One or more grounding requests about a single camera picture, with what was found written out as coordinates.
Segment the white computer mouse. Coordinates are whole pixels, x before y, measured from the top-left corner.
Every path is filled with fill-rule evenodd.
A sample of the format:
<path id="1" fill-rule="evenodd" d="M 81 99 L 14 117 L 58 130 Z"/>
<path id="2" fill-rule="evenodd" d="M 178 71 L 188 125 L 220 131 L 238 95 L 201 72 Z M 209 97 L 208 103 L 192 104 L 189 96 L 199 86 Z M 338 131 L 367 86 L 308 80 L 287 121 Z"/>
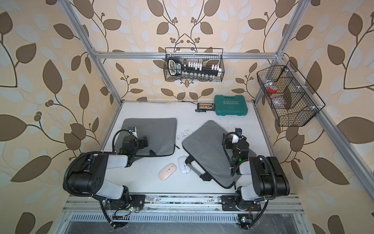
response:
<path id="1" fill-rule="evenodd" d="M 180 171 L 184 175 L 187 175 L 191 172 L 190 167 L 186 164 L 186 159 L 186 156 L 182 156 L 178 159 Z"/>

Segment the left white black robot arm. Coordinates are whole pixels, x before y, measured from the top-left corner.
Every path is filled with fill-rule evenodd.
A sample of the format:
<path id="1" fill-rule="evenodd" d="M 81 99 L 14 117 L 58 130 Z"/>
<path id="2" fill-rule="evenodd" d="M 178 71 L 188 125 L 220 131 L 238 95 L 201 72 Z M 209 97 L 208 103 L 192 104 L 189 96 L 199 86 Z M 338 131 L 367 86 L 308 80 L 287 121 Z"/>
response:
<path id="1" fill-rule="evenodd" d="M 138 212 L 145 199 L 144 195 L 133 199 L 127 186 L 115 184 L 105 177 L 110 169 L 130 167 L 137 152 L 148 147 L 147 137 L 138 138 L 136 127 L 130 127 L 125 132 L 127 135 L 119 151 L 81 153 L 68 166 L 63 178 L 63 189 L 70 195 L 97 200 L 105 219 L 114 229 L 125 226 L 124 222 L 120 222 L 118 211 Z M 106 204 L 116 212 L 108 215 Z"/>

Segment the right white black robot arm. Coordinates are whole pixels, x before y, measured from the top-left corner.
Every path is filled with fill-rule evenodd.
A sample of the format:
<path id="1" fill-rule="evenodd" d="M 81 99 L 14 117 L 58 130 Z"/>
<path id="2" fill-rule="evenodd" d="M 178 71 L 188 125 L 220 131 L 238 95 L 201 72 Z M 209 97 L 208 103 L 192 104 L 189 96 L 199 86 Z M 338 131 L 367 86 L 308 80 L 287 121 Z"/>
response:
<path id="1" fill-rule="evenodd" d="M 230 175 L 251 176 L 251 183 L 238 187 L 233 196 L 220 197 L 222 209 L 247 212 L 238 220 L 238 226 L 249 230 L 263 215 L 270 200 L 290 194 L 289 182 L 276 157 L 256 155 L 249 149 L 241 128 L 224 134 L 222 146 Z"/>

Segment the grey laptop bag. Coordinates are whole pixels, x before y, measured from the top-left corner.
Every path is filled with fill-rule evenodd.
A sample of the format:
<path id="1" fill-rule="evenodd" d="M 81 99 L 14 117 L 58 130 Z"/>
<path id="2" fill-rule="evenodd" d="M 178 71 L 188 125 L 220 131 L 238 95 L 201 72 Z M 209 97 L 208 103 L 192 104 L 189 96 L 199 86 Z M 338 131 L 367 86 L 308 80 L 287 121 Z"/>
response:
<path id="1" fill-rule="evenodd" d="M 249 158 L 257 156 L 249 149 L 248 159 L 234 164 L 230 148 L 233 134 L 214 121 L 206 122 L 182 142 L 189 154 L 186 164 L 191 165 L 203 181 L 214 180 L 225 189 L 231 188 L 241 175 L 251 175 Z"/>
<path id="2" fill-rule="evenodd" d="M 137 157 L 167 157 L 174 154 L 177 119 L 125 119 L 121 129 L 136 128 L 138 139 L 147 137 L 148 147 L 137 151 Z"/>

